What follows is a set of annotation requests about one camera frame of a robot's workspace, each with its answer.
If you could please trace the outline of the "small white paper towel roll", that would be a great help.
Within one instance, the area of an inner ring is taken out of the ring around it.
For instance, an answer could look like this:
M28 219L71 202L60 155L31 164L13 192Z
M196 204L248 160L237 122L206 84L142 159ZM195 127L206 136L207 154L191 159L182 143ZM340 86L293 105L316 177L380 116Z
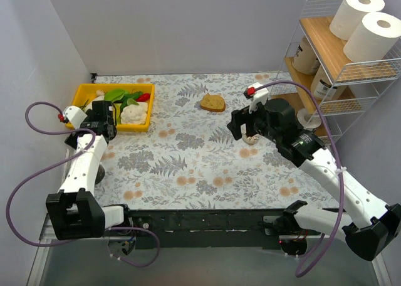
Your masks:
M343 48L352 62L381 60L400 38L400 19L383 12L366 14Z

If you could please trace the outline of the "yellow plastic bin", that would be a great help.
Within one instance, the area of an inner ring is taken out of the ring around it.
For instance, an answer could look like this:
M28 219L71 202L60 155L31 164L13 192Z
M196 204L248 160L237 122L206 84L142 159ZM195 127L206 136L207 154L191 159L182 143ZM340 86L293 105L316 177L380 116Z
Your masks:
M146 132L150 126L155 86L144 84L82 84L73 103L65 108L61 120L66 126L77 129L87 112L100 102L110 102L112 117L119 132Z

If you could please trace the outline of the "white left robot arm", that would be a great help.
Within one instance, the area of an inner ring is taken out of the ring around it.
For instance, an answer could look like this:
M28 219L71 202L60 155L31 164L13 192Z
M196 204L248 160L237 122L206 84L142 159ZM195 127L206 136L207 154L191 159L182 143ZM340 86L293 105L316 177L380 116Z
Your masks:
M94 101L86 112L69 106L59 118L75 129L66 140L74 148L75 158L59 191L46 198L57 239L99 238L110 228L118 235L128 235L133 230L133 220L128 216L127 205L100 206L93 195L95 185L105 176L101 158L117 134L112 103Z

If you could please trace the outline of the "slice of brown bread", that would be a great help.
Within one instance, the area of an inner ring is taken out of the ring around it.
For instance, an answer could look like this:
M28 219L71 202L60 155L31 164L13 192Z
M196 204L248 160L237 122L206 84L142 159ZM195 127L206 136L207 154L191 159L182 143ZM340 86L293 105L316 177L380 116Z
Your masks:
M200 101L200 107L210 112L223 112L226 109L226 103L220 95L207 93Z

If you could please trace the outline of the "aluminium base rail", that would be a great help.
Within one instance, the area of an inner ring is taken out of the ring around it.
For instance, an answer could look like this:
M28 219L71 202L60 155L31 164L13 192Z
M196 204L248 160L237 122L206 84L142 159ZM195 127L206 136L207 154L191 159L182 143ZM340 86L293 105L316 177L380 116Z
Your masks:
M131 211L133 231L56 245L51 223L29 285L390 285L383 257L364 260L341 239L305 276L330 228L294 220L296 208Z

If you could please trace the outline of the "floral tablecloth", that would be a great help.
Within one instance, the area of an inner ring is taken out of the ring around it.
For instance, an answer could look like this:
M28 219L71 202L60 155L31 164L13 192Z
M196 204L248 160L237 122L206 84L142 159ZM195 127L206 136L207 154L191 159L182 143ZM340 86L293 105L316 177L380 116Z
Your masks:
M287 73L104 76L96 83L155 86L149 130L119 132L102 157L105 177L95 186L101 205L131 209L285 208L296 200L335 208L336 200L309 175L282 158L274 144L234 140L226 125L247 105L253 83L287 80ZM200 106L209 93L223 112Z

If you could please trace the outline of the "green leafy vegetable toy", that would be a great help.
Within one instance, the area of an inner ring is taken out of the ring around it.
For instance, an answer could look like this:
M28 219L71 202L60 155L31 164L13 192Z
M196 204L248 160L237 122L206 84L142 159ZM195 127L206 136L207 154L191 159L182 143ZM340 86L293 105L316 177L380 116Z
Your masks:
M121 88L110 90L109 92L106 92L104 94L104 101L109 101L111 103L123 103L127 101L128 99L132 98L136 100L141 96L143 92L128 92L126 90L123 90Z

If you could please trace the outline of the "red chili pepper toy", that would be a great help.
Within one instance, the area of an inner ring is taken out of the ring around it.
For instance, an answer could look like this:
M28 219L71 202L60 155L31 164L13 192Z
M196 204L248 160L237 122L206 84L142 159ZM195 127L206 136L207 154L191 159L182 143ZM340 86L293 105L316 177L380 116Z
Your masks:
M146 102L151 98L151 94L149 93L144 93L141 96L139 96L136 101L137 102Z

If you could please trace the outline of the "white cauliflower toy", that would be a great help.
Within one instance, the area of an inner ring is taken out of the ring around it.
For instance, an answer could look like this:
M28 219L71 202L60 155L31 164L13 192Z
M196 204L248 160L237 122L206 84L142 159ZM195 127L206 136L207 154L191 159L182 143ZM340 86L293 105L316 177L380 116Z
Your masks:
M148 104L139 102L137 105L126 106L120 114L120 120L125 125L143 125L147 119Z

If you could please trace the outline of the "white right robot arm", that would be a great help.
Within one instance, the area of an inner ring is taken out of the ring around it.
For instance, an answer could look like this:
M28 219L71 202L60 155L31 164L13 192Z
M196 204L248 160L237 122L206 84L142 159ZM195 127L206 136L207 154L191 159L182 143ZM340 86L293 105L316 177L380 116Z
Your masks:
M358 257L372 261L400 233L400 205L389 205L364 188L346 169L337 166L331 150L298 122L294 108L281 98L257 103L231 113L227 128L236 140L261 135L279 154L323 186L339 203L337 213L314 208L305 201L288 206L269 227L298 234L313 230L326 235L337 227L335 238Z

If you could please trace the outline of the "large white paper towel roll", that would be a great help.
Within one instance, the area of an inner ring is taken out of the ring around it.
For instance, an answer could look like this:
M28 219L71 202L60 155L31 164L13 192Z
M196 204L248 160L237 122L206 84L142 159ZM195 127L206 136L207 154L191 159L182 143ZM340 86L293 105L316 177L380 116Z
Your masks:
M329 29L337 38L348 41L366 14L384 7L384 0L342 0Z

